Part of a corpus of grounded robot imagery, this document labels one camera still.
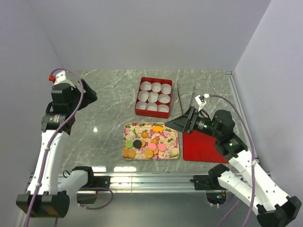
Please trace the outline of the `metal tongs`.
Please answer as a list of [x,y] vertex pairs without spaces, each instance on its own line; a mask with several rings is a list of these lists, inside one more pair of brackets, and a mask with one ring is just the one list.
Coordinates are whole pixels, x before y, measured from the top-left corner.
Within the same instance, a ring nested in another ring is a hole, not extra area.
[[183,114],[183,107],[182,107],[182,102],[181,102],[178,86],[177,86],[177,95],[178,95],[178,102],[179,102],[179,105],[180,105],[181,113]]

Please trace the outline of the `orange fish-shaped cookie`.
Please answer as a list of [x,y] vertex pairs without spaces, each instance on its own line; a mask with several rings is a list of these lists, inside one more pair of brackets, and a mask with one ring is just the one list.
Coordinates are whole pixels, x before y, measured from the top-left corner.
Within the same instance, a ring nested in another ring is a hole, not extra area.
[[155,127],[152,128],[152,130],[154,132],[157,132],[157,133],[162,133],[163,132],[163,128],[160,127],[160,126],[155,126]]

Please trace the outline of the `small orange flower cookie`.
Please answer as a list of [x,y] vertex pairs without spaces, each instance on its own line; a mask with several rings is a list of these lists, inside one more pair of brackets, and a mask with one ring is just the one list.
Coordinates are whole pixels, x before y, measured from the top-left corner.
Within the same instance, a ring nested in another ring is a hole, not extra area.
[[154,144],[158,145],[159,140],[157,138],[154,138],[154,139],[151,140],[151,143],[154,143]]

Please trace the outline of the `black sandwich cookie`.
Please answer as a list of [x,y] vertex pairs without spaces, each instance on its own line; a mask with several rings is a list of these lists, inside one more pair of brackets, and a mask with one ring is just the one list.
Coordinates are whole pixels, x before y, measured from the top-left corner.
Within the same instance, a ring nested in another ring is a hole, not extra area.
[[142,142],[140,140],[133,141],[133,147],[139,149],[142,146]]

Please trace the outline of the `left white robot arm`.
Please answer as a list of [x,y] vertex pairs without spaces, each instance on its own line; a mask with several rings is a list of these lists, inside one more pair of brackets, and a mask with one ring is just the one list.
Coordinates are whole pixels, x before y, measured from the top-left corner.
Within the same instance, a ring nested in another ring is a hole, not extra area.
[[59,168],[71,128],[78,110],[97,101],[97,95],[85,80],[75,87],[70,81],[54,82],[52,101],[42,118],[40,154],[32,180],[24,194],[19,194],[16,205],[30,218],[63,218],[70,201],[79,190],[111,191],[110,177],[100,180],[90,166],[76,166],[68,177],[58,182]]

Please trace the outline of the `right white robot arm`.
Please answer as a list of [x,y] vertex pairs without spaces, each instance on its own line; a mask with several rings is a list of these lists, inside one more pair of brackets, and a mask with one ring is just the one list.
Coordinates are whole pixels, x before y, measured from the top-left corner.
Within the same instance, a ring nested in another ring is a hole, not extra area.
[[216,151],[242,175],[240,180],[219,164],[209,170],[208,182],[214,189],[229,190],[248,205],[262,227],[285,227],[298,215],[301,201],[283,191],[256,162],[252,151],[234,133],[235,122],[229,111],[218,110],[212,119],[201,117],[193,106],[185,114],[165,123],[181,133],[201,132],[215,138]]

